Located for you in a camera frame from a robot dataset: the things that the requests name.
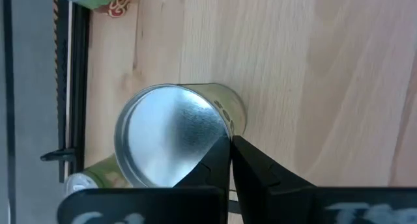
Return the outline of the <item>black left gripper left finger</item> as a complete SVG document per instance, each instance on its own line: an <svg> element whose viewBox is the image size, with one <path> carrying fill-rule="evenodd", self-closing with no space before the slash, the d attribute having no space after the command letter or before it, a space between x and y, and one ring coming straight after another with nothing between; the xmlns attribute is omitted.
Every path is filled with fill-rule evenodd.
<svg viewBox="0 0 417 224"><path fill-rule="evenodd" d="M227 223L230 146L215 142L196 167L172 188L85 189L58 207L64 223Z"/></svg>

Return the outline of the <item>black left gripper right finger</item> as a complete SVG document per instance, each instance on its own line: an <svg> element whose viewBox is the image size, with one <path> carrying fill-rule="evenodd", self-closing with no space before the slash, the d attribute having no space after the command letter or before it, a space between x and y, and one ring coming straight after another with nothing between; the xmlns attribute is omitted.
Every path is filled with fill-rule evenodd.
<svg viewBox="0 0 417 224"><path fill-rule="evenodd" d="M416 188L317 187L241 136L231 149L245 223L416 222Z"/></svg>

